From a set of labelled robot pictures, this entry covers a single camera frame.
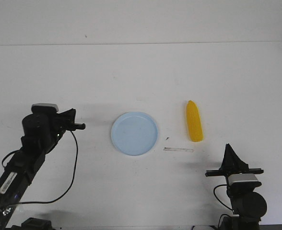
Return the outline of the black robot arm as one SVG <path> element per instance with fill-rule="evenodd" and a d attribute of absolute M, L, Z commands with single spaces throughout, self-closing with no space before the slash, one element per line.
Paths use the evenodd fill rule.
<path fill-rule="evenodd" d="M 6 229 L 46 155 L 56 147 L 64 133 L 86 127 L 84 123 L 75 122 L 76 110 L 73 108 L 59 113 L 54 104 L 37 103 L 32 105 L 31 111 L 22 120 L 22 146 L 9 153 L 11 159 L 0 177 L 0 230 Z"/>
<path fill-rule="evenodd" d="M 259 222 L 267 212 L 267 203 L 264 197 L 255 192 L 262 183 L 257 179 L 257 174 L 264 173 L 262 168 L 250 168 L 235 153 L 231 145 L 225 145 L 223 161 L 219 169 L 207 170 L 206 177 L 223 176 L 225 184 L 217 185 L 213 189 L 226 187 L 226 194 L 230 199 L 231 206 L 217 200 L 232 212 L 232 215 L 222 214 L 217 230 L 259 230 Z"/>

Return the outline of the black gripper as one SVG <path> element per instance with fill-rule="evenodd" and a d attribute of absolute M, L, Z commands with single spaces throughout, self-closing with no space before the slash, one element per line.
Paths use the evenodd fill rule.
<path fill-rule="evenodd" d="M 76 110 L 70 109 L 56 114 L 52 118 L 52 127 L 57 134 L 63 135 L 66 131 L 85 130 L 85 123 L 75 123 Z"/>
<path fill-rule="evenodd" d="M 230 156 L 232 158 L 232 164 L 234 166 L 234 168 L 236 168 L 237 170 L 247 170 L 246 172 L 244 171 L 237 171 L 237 172 L 232 172 L 232 171 L 224 171 L 228 169 L 229 166 L 229 153 Z M 221 164 L 221 168 L 223 169 L 219 169 L 219 170 L 207 170 L 205 173 L 206 177 L 217 177 L 217 176 L 223 176 L 226 178 L 226 182 L 228 184 L 228 177 L 232 174 L 239 174 L 239 173 L 252 173 L 255 176 L 258 174 L 263 174 L 264 170 L 261 168 L 252 168 L 249 169 L 248 164 L 243 162 L 235 153 L 235 151 L 233 150 L 233 148 L 231 147 L 231 145 L 229 145 L 229 143 L 227 143 L 225 145 L 225 151 L 224 151 L 224 156 L 223 156 L 223 161 Z"/>

